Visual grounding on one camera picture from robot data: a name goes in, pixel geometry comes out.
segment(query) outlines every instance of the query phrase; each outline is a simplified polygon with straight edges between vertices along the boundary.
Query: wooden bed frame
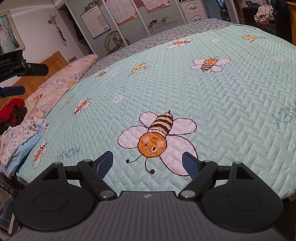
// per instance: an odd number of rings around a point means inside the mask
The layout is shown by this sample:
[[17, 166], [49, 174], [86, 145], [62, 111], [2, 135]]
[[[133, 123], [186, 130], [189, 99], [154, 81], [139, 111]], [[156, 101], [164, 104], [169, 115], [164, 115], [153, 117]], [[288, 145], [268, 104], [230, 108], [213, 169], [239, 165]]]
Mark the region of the wooden bed frame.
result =
[[0, 99], [0, 109], [6, 105], [12, 98], [21, 98], [23, 100], [27, 99], [31, 94], [33, 94], [37, 88], [56, 72], [60, 71], [66, 67], [69, 63], [64, 59], [59, 51], [55, 52], [52, 56], [48, 57], [46, 60], [41, 62], [48, 66], [49, 72], [44, 77], [21, 77], [13, 86], [23, 85], [26, 88], [26, 92], [23, 95], [11, 96], [7, 98]]

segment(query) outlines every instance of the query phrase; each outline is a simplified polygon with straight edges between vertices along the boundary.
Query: plaid cloth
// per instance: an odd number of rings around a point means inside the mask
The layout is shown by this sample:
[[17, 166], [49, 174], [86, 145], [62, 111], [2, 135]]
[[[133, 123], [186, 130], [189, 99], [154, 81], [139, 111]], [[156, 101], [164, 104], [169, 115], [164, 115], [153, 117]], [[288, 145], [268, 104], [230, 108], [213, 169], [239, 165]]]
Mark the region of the plaid cloth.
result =
[[[8, 120], [0, 123], [0, 135], [2, 135], [4, 131], [6, 131], [10, 126], [15, 127], [20, 125], [24, 120], [26, 114], [27, 114], [26, 107], [18, 107], [17, 105], [14, 105], [13, 111], [9, 115]], [[13, 118], [16, 118], [16, 122], [14, 123], [10, 122]]]

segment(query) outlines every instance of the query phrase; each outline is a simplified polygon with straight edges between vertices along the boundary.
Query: floral pillowcase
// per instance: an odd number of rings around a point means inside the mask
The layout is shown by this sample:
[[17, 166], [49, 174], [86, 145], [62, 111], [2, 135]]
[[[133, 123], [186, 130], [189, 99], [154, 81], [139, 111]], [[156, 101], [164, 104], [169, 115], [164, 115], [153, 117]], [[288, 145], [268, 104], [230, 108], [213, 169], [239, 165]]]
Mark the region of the floral pillowcase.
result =
[[44, 119], [63, 95], [72, 89], [98, 60], [98, 55], [88, 55], [72, 62], [51, 76], [26, 99], [25, 106], [28, 110], [26, 117]]

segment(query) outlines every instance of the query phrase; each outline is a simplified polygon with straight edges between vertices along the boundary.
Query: round black pad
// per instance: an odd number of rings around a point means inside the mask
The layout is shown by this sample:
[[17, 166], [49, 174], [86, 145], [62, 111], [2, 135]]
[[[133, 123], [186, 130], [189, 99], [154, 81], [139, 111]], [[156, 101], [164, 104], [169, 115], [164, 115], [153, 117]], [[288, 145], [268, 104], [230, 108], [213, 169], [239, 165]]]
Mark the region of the round black pad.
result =
[[282, 201], [265, 183], [248, 180], [209, 190], [201, 200], [206, 217], [218, 226], [236, 232], [269, 228], [283, 210]]
[[86, 190], [58, 180], [41, 181], [25, 188], [14, 201], [14, 214], [24, 226], [58, 231], [83, 221], [94, 201]]

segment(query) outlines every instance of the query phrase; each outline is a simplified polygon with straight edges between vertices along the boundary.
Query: bed sheet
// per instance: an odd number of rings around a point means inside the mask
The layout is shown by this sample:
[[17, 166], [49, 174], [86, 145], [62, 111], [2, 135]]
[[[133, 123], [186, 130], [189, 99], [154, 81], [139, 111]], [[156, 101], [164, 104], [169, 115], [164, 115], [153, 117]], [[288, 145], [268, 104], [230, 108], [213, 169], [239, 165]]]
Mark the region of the bed sheet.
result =
[[209, 18], [166, 30], [151, 37], [142, 39], [134, 44], [129, 45], [128, 47], [111, 53], [103, 59], [100, 59], [85, 73], [82, 78], [87, 78], [115, 62], [125, 59], [143, 50], [150, 49], [155, 46], [173, 41], [175, 39], [186, 37], [188, 35], [201, 33], [213, 29], [225, 28], [232, 24], [233, 23], [222, 21], [216, 18]]
[[52, 162], [72, 166], [109, 150], [114, 162], [104, 181], [116, 193], [178, 194], [191, 181], [181, 162], [188, 151], [219, 165], [242, 161], [289, 197], [296, 190], [295, 55], [276, 36], [232, 25], [118, 61], [64, 95], [18, 176], [31, 182]]

